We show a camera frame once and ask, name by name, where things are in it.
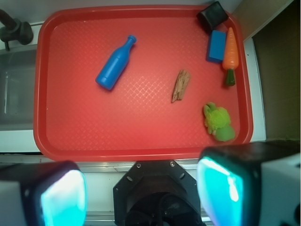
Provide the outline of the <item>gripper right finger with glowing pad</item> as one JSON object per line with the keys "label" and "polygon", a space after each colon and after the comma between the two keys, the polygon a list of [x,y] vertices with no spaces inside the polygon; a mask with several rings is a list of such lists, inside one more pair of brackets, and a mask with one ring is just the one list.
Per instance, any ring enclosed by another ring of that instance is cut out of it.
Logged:
{"label": "gripper right finger with glowing pad", "polygon": [[298,226],[300,143],[207,147],[197,164],[197,188],[215,226]]}

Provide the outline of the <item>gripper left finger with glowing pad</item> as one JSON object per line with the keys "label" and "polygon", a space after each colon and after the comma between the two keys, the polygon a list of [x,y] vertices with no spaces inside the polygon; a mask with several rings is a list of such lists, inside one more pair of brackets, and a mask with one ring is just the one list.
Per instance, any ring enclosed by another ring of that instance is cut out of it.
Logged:
{"label": "gripper left finger with glowing pad", "polygon": [[82,226],[86,213],[87,183],[74,162],[0,168],[2,226]]}

